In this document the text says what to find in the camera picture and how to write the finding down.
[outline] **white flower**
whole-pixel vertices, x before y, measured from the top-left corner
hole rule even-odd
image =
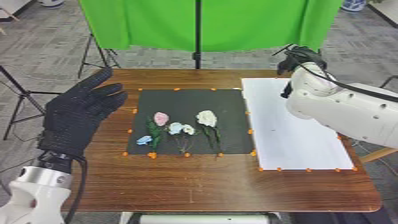
[[[215,114],[210,110],[204,110],[197,115],[197,123],[210,126],[210,127],[215,127],[215,124],[217,124],[217,117],[215,117]]]
[[[178,135],[183,130],[183,124],[179,122],[174,122],[169,126],[169,134]]]
[[[183,125],[183,132],[188,135],[194,135],[195,134],[195,129],[194,129],[194,127],[188,124]]]

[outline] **light stand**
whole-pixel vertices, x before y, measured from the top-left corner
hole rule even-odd
[[[96,43],[96,49],[98,49],[98,53],[99,53],[101,60],[103,60],[103,66],[101,66],[101,65],[96,65],[96,64],[92,64],[92,63],[87,62],[87,54],[89,54],[89,49],[91,49],[91,42],[92,42],[92,40],[94,40],[94,43]],[[107,60],[107,58],[105,58],[103,49],[101,49],[101,47],[99,47],[99,45],[98,45],[98,42],[96,42],[96,37],[94,37],[94,35],[91,34],[91,36],[89,36],[89,41],[87,41],[87,45],[85,45],[85,50],[83,50],[82,64],[80,64],[80,69],[78,69],[78,79],[80,79],[80,77],[82,77],[82,72],[83,72],[83,66],[85,66],[85,65],[91,65],[91,66],[99,67],[99,68],[114,67],[114,66],[115,66],[117,68],[121,68],[121,65],[119,65],[119,63],[117,63],[117,61],[115,61],[115,57],[114,57],[114,55],[117,55],[115,51],[114,51],[112,49],[105,49],[105,52],[107,52],[108,60]]]
[[[16,109],[14,109],[14,112],[12,112],[12,116],[11,116],[11,120],[9,120],[9,126],[7,126],[7,130],[5,130],[5,134],[3,134],[3,140],[7,140],[7,137],[9,137],[9,131],[11,131],[11,127],[16,123],[21,123],[23,121],[28,121],[32,120],[34,118],[39,118],[41,116],[44,116],[46,114],[46,110],[43,108],[43,106],[39,105],[35,99],[32,98],[32,94],[46,94],[46,95],[59,95],[60,93],[55,93],[55,92],[43,92],[43,91],[28,91],[23,89],[19,83],[16,82],[7,70],[3,69],[3,66],[0,66],[0,72],[3,73],[3,76],[5,78],[9,79],[19,93],[18,93],[18,102],[16,102]],[[30,117],[25,117],[21,118],[19,120],[16,120],[16,115],[18,115],[18,111],[19,111],[19,107],[21,107],[21,102],[23,100],[28,100],[35,109],[39,110],[39,114],[30,116]]]

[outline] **table leg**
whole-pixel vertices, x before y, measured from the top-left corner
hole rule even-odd
[[[394,152],[398,152],[398,149],[391,149],[391,148],[380,149],[370,155],[361,157],[361,162],[362,163],[371,162],[373,160],[380,159],[384,156],[387,156]]]
[[[0,33],[2,33],[3,35],[7,35],[7,33],[5,33],[3,29],[2,29],[2,27],[0,27]]]

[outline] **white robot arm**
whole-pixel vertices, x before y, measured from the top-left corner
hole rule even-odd
[[[398,148],[398,103],[341,89],[332,82],[318,78],[311,72],[336,80],[316,63],[307,62],[302,66],[297,66],[291,76],[286,103],[291,114],[302,119],[313,118],[354,139]],[[359,83],[350,86],[398,97],[398,94],[382,88]]]
[[[0,208],[2,224],[62,224],[60,206],[69,197],[71,175],[28,166],[11,182],[12,197]]]

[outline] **pink flower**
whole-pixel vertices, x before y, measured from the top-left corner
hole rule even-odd
[[[165,123],[167,123],[167,121],[169,121],[169,115],[163,114],[162,112],[158,112],[158,113],[155,114],[153,119],[155,119],[155,123],[156,123],[156,125],[158,125],[158,126],[163,126]]]

